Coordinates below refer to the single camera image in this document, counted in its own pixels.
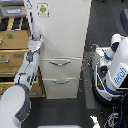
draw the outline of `white robot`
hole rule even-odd
[[[30,111],[28,91],[31,90],[39,65],[39,52],[43,38],[28,40],[29,52],[15,76],[15,86],[10,87],[0,101],[0,128],[21,128]]]
[[[128,34],[128,11],[122,10],[120,20]],[[117,105],[128,90],[128,37],[114,34],[111,47],[96,48],[92,69],[93,91],[96,97],[107,103]]]

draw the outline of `cable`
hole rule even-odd
[[[79,87],[79,91],[82,92],[82,93],[88,93],[88,92],[90,92],[91,89],[92,89],[92,83],[91,83],[89,80],[84,80],[84,81],[90,83],[91,86],[90,86],[89,90],[87,90],[87,91],[81,90],[81,89],[80,89],[80,86],[78,86],[78,87]]]
[[[106,125],[108,124],[109,127],[114,128],[114,126],[118,123],[118,113],[112,113],[107,121],[105,122],[104,128],[106,128]]]
[[[125,98],[125,96],[127,94],[128,94],[128,90],[126,90],[126,92],[125,92],[125,94],[123,96],[122,102],[121,102],[121,117],[120,117],[120,122],[119,122],[119,127],[118,128],[120,128],[120,126],[121,126],[121,122],[122,122],[122,107],[123,107],[124,98]]]

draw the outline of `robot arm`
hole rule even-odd
[[[0,101],[0,128],[21,128],[30,111],[28,91],[31,90],[39,65],[39,52],[43,39],[28,40],[29,52],[15,76],[15,86],[5,91]]]

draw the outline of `white refrigerator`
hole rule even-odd
[[[44,44],[39,66],[47,99],[77,98],[91,0],[24,0]]]

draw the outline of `dark floor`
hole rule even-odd
[[[120,0],[92,0],[90,22],[87,32],[85,52],[90,52],[92,44],[110,46],[111,36],[120,33],[126,36],[120,23],[120,12],[128,7],[128,1]],[[105,119],[97,109],[89,109],[86,106],[86,95],[78,92],[77,99],[47,100],[46,98],[31,99],[31,113],[23,122],[23,128],[36,128],[45,125],[79,125],[83,128],[92,128],[91,115],[98,117],[103,128]]]

